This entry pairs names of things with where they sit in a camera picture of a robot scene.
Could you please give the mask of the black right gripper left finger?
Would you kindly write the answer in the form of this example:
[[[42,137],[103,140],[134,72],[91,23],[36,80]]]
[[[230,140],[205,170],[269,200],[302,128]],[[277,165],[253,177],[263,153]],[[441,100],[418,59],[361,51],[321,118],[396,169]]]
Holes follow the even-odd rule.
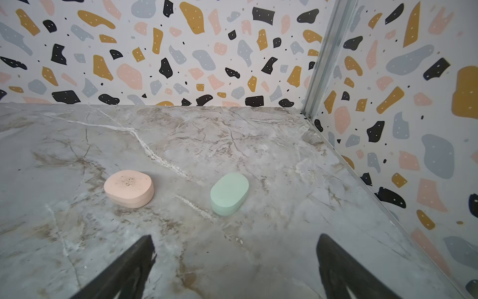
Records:
[[[141,299],[156,261],[152,237],[144,235],[73,299]]]

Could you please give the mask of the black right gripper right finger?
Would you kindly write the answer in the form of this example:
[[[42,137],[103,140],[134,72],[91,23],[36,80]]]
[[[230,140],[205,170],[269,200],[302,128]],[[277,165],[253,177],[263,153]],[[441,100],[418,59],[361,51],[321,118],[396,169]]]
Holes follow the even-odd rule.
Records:
[[[327,234],[316,245],[319,274],[329,299],[397,299],[399,296]]]

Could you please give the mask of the mint green earbud charging case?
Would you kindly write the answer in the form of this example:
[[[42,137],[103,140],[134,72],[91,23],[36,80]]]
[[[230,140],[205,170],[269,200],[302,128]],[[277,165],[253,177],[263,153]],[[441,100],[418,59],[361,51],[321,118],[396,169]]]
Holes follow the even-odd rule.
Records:
[[[241,173],[228,173],[210,191],[213,211],[220,216],[234,214],[248,196],[249,181]]]

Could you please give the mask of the pink earbud charging case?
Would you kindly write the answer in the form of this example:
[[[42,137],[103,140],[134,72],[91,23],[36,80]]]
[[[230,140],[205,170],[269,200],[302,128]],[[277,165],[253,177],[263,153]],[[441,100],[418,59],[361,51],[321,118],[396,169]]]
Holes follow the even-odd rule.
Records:
[[[103,189],[114,203],[132,209],[147,205],[154,196],[151,177],[134,170],[123,170],[111,175]]]

